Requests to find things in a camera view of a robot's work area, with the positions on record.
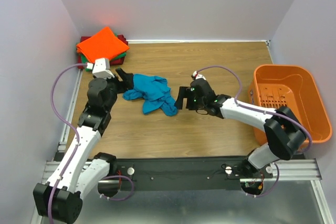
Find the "orange plastic bin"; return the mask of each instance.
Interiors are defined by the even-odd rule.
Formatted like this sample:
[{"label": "orange plastic bin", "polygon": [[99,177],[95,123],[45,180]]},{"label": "orange plastic bin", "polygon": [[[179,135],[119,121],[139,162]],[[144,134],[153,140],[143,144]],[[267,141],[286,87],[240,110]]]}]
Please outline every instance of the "orange plastic bin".
[{"label": "orange plastic bin", "polygon": [[[261,65],[254,71],[249,89],[249,102],[266,108],[291,108],[309,131],[313,144],[324,143],[332,135],[332,127],[313,76],[293,65]],[[260,145],[267,142],[265,133],[254,128]]]}]

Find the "white wall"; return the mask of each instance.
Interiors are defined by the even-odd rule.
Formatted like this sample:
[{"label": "white wall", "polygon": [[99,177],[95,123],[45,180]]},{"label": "white wall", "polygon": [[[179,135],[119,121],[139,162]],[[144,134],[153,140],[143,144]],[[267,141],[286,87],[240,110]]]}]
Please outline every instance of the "white wall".
[{"label": "white wall", "polygon": [[[0,0],[0,223],[30,223],[33,188],[56,151],[61,123],[50,107],[57,73],[74,63],[78,32],[61,0]],[[62,114],[75,71],[56,102]]]},{"label": "white wall", "polygon": [[62,0],[81,35],[129,39],[270,39],[293,0]]},{"label": "white wall", "polygon": [[[314,76],[336,130],[336,1],[295,0],[271,41],[274,63],[297,64]],[[322,186],[336,220],[336,137],[308,153],[316,157]]]}]

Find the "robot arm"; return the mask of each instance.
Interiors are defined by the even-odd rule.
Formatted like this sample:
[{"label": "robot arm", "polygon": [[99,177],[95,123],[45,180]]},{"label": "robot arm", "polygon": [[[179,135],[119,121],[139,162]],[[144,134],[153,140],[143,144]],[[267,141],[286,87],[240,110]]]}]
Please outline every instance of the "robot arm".
[{"label": "robot arm", "polygon": [[81,172],[111,120],[110,111],[117,100],[117,93],[133,88],[133,74],[117,69],[116,72],[122,78],[119,81],[109,70],[107,59],[98,59],[94,66],[89,64],[88,67],[93,68],[94,79],[89,83],[88,102],[78,122],[80,139],[78,141],[76,136],[73,138],[56,171],[45,184],[38,183],[33,191],[39,215],[48,216],[48,201],[52,197],[53,219],[66,223],[74,223],[78,218],[83,199],[98,181],[116,173],[116,157],[105,153],[96,155],[90,166]]},{"label": "robot arm", "polygon": [[187,109],[205,110],[207,114],[221,119],[234,119],[256,127],[266,133],[267,142],[253,150],[239,165],[239,171],[246,177],[252,176],[265,165],[279,159],[289,160],[306,140],[305,134],[291,122],[278,116],[256,112],[253,109],[276,112],[285,115],[296,122],[298,119],[286,106],[279,109],[262,108],[239,101],[228,95],[216,93],[212,90],[204,76],[198,74],[190,87],[180,87],[175,106],[183,107],[183,99],[187,98]]}]

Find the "blue towel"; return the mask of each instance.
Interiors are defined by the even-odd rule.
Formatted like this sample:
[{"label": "blue towel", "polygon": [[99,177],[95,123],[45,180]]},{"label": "blue towel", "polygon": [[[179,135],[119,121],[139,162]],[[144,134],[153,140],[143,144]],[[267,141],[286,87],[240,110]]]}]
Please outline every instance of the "blue towel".
[{"label": "blue towel", "polygon": [[174,106],[175,100],[170,95],[167,80],[159,76],[144,76],[135,74],[133,77],[134,88],[124,93],[125,100],[143,98],[142,112],[147,115],[158,108],[168,115],[176,115],[178,109]]}]

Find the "wooden floor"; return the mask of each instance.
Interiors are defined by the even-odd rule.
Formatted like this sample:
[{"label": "wooden floor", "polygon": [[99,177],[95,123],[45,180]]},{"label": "wooden floor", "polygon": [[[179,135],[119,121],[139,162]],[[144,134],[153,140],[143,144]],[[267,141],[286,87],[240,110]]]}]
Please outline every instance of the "wooden floor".
[{"label": "wooden floor", "polygon": [[[167,78],[172,96],[177,98],[179,86],[188,86],[195,70],[224,65],[241,78],[244,88],[239,99],[247,101],[254,69],[267,63],[271,60],[264,42],[131,44],[122,68],[126,72]],[[238,91],[236,79],[223,69],[205,70],[202,74],[217,94],[234,96]],[[91,79],[92,75],[84,71],[74,125],[87,102]],[[90,157],[98,152],[118,158],[246,155],[258,146],[253,128],[240,122],[199,115],[187,109],[173,117],[160,109],[143,115],[142,104],[143,100],[125,101],[118,95],[111,111],[112,120]]]}]

